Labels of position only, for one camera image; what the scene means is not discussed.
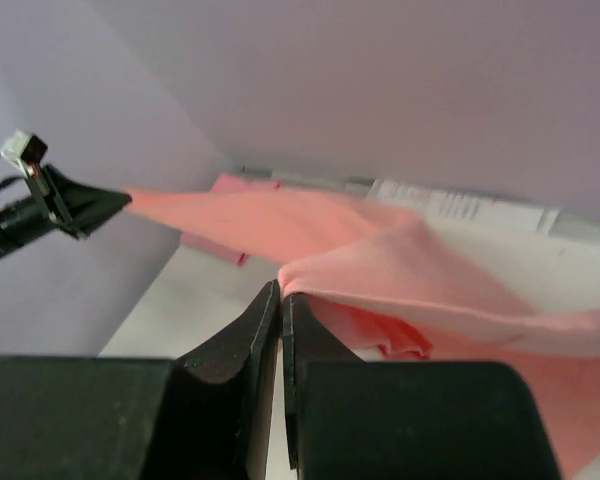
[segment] white wall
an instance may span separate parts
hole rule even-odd
[[[237,161],[600,218],[600,0],[88,0]]]
[[[80,0],[0,1],[0,144],[16,127],[67,176],[103,187],[206,188],[227,167]],[[98,352],[176,244],[123,214],[87,242],[53,234],[0,262],[0,352]]]

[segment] folded cloth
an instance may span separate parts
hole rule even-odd
[[[284,188],[129,193],[132,213],[283,264],[284,295],[309,294],[351,348],[509,363],[533,391],[564,472],[600,454],[600,309],[535,312],[397,207]]]
[[[249,190],[275,190],[280,188],[280,182],[247,181],[241,177],[223,173],[216,179],[211,187],[212,193],[234,193]],[[208,240],[193,232],[182,232],[180,245],[204,250],[207,253],[220,257],[237,266],[242,266],[249,258],[246,252],[225,247],[220,243]]]

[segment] pink towel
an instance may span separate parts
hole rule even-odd
[[[130,212],[283,264],[352,348],[393,358],[496,359],[538,402],[568,476],[600,454],[600,310],[538,314],[447,249],[415,213],[322,192],[130,190]]]
[[[213,193],[234,193],[248,190],[275,190],[277,188],[280,188],[280,182],[249,182],[235,175],[223,173],[216,179],[210,191]],[[196,235],[194,232],[182,232],[180,244],[204,250],[239,267],[244,265],[244,262],[249,258],[246,252],[227,248],[220,243]]]

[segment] pink cloth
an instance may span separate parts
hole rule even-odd
[[[600,454],[600,310],[534,312],[396,207],[288,189],[129,193],[132,213],[283,264],[284,294],[310,294],[318,318],[352,348],[511,364],[565,473]]]
[[[280,182],[249,182],[235,175],[223,173],[216,179],[210,191],[213,193],[234,193],[249,190],[275,190],[277,188],[280,188]],[[249,254],[246,252],[225,247],[220,243],[196,235],[194,232],[182,232],[180,244],[204,250],[239,267],[244,265],[249,258]]]

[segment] pink object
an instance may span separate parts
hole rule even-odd
[[[277,188],[280,188],[280,182],[249,182],[235,175],[223,173],[216,179],[210,191],[212,193],[234,193],[248,190],[275,190]],[[225,247],[222,244],[188,231],[182,232],[180,245],[204,250],[237,266],[244,265],[244,262],[249,258],[246,252]]]
[[[565,473],[600,454],[600,310],[534,312],[396,207],[288,189],[129,193],[132,213],[284,264],[284,294],[310,294],[318,318],[352,348],[511,364],[534,393]]]

